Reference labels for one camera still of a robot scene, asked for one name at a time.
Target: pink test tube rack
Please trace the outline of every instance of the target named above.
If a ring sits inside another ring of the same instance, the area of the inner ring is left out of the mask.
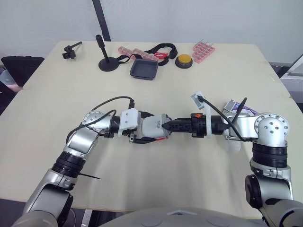
[[[132,51],[132,50],[127,49],[127,48],[125,48],[125,47],[123,47],[123,46],[120,46],[120,47],[118,48],[118,51],[119,51],[120,54],[126,55],[126,56],[128,56],[128,57],[135,53],[135,54],[141,55],[141,57],[142,57],[143,59],[159,61],[159,58],[155,57],[153,54],[147,53],[147,52],[144,52],[144,51],[141,51],[141,50],[139,50],[139,49],[137,49],[137,48],[135,48],[135,49]]]
[[[198,42],[193,47],[193,59],[197,63],[201,63],[205,58],[211,55],[214,52],[215,48],[212,45],[208,45],[207,43],[203,43],[202,41]]]

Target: small black clamp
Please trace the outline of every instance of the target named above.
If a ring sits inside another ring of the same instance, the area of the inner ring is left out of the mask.
[[[73,48],[74,48],[75,46],[80,45],[80,44],[82,44],[82,41],[80,41],[80,42],[78,42],[78,43],[76,43],[76,44],[74,44],[74,45],[71,45],[71,46],[69,46],[69,45],[66,46],[66,47],[64,48],[64,51],[66,51],[66,53],[63,53],[63,54],[62,54],[63,58],[64,58],[64,59],[69,59],[69,58],[74,59],[74,58],[76,57],[76,53],[75,53],[75,51],[73,50]]]

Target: yellow button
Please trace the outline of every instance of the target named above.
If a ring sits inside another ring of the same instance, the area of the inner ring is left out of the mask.
[[[187,63],[190,63],[191,57],[190,57],[188,54],[181,54],[181,55],[178,57],[178,60],[179,60],[179,62],[182,63],[182,64],[187,64]]]

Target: round black base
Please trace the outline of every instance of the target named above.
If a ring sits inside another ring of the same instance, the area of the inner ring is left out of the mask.
[[[107,62],[105,59],[102,59],[99,62],[99,68],[104,72],[110,72],[118,68],[119,62],[116,58],[108,58],[109,62]]]
[[[191,59],[189,63],[183,64],[183,63],[179,62],[178,58],[176,58],[175,64],[181,69],[188,69],[193,65],[193,60]]]

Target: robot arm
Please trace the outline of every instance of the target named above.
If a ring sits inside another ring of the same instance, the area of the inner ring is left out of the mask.
[[[202,97],[196,102],[206,105]],[[167,138],[172,132],[188,132],[203,138],[211,134],[224,135],[228,140],[253,143],[250,167],[253,175],[245,179],[247,202],[257,208],[269,226],[301,226],[303,204],[293,200],[290,167],[287,165],[288,123],[277,114],[262,113],[253,117],[235,114],[205,116],[192,113],[190,118],[171,120],[166,114],[140,112],[130,105],[120,116],[103,114],[94,108],[81,125],[68,137],[67,144],[55,164],[44,175],[25,205],[23,216],[14,227],[62,226],[73,197],[68,191],[95,147],[98,137],[128,136],[131,143],[149,143]]]

